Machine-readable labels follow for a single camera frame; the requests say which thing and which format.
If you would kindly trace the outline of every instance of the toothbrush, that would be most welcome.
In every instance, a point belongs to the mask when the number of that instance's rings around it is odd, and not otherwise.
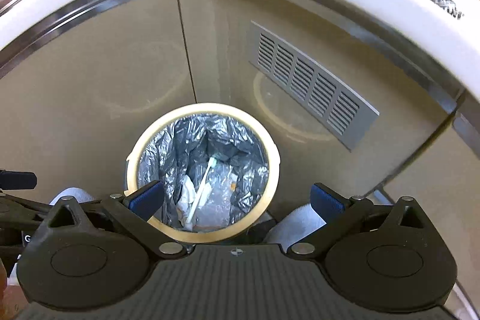
[[[188,213],[188,217],[185,221],[185,227],[192,226],[191,220],[194,218],[195,211],[197,209],[198,203],[200,202],[200,198],[203,193],[203,189],[205,188],[205,182],[207,180],[207,174],[210,168],[214,168],[217,165],[217,160],[214,157],[211,157],[208,160],[208,165],[207,165],[207,170],[205,171],[205,174],[203,174],[202,181],[200,182],[200,185],[198,186],[197,194],[195,195],[195,200],[193,201],[193,204],[191,205],[190,208],[190,213]]]

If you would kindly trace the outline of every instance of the vent grille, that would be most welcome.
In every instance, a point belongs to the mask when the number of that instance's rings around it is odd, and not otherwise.
[[[277,58],[275,59],[275,68],[273,74],[284,85],[286,85],[289,81],[292,63],[293,54],[283,48],[281,45],[278,45]]]
[[[339,78],[255,22],[250,61],[350,150],[379,113]]]
[[[272,69],[273,52],[275,43],[267,36],[260,34],[260,44],[258,46],[258,64],[268,72]]]

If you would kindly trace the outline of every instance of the trash can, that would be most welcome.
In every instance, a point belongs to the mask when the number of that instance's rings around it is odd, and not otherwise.
[[[277,189],[279,166],[277,146],[255,118],[232,106],[197,103],[165,114],[140,136],[127,158],[125,195],[164,181],[164,205],[148,223],[180,242],[213,243],[260,218]],[[195,218],[212,221],[215,211],[225,213],[226,205],[227,226],[224,218],[217,229],[193,226]]]

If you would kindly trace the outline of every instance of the circular cap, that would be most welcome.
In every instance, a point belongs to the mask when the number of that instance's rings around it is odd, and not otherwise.
[[[315,246],[310,243],[295,243],[292,252],[297,255],[309,255],[315,251]]]
[[[404,246],[380,246],[367,254],[367,262],[373,271],[386,277],[408,277],[423,266],[417,251]]]
[[[180,243],[170,241],[168,243],[163,243],[158,249],[162,254],[175,255],[183,250],[183,246]]]
[[[100,247],[77,244],[58,250],[52,257],[53,269],[67,277],[84,277],[105,266],[107,253]]]

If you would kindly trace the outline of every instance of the plastic bag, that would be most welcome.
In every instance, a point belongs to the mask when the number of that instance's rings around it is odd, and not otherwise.
[[[255,206],[268,180],[266,153],[260,140],[234,118],[217,114],[191,115],[158,132],[139,162],[138,187],[156,179],[165,184],[164,204],[155,213],[160,221],[183,229],[177,208],[183,178],[188,175],[198,191],[211,157],[218,160],[218,166],[208,174],[207,182],[212,192],[201,208],[203,211],[195,212],[196,228],[212,230],[236,223]],[[232,190],[231,180],[235,177]]]

